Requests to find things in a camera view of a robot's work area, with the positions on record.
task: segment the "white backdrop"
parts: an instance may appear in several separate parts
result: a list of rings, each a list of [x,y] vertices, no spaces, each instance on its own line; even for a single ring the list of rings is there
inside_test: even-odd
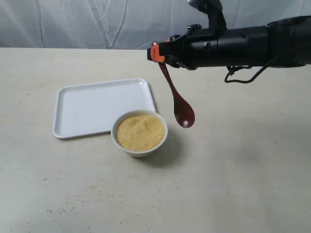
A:
[[[311,14],[311,0],[221,0],[228,28]],[[187,0],[0,0],[0,47],[145,49],[207,27]]]

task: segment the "spoon handle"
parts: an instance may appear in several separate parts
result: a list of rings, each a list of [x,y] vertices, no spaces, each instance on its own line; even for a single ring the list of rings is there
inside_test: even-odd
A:
[[[178,91],[176,90],[176,88],[175,88],[175,86],[174,86],[174,84],[173,84],[173,82],[171,80],[169,71],[167,70],[167,67],[166,67],[165,63],[158,63],[158,64],[160,66],[160,69],[162,70],[162,73],[163,73],[164,77],[166,78],[166,81],[170,85],[173,97],[174,98],[178,98],[180,95],[179,95]]]

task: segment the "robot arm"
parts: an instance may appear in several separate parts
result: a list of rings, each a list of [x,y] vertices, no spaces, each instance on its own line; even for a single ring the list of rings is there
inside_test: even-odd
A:
[[[311,16],[229,30],[219,0],[188,0],[188,3],[208,15],[209,28],[190,25],[183,36],[174,35],[167,42],[153,43],[147,51],[148,60],[189,70],[227,67],[226,79],[242,68],[264,70],[311,64]]]

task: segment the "white tray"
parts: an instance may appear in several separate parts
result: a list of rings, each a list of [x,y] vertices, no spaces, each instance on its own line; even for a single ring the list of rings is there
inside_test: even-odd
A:
[[[57,93],[52,131],[58,138],[108,132],[119,116],[138,109],[156,111],[144,79],[66,86]]]

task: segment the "cornmeal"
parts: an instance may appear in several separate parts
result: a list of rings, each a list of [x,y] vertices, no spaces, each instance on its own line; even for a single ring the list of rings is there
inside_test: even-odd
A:
[[[118,143],[125,149],[146,151],[160,144],[164,137],[164,127],[155,116],[133,116],[121,122],[116,136]]]

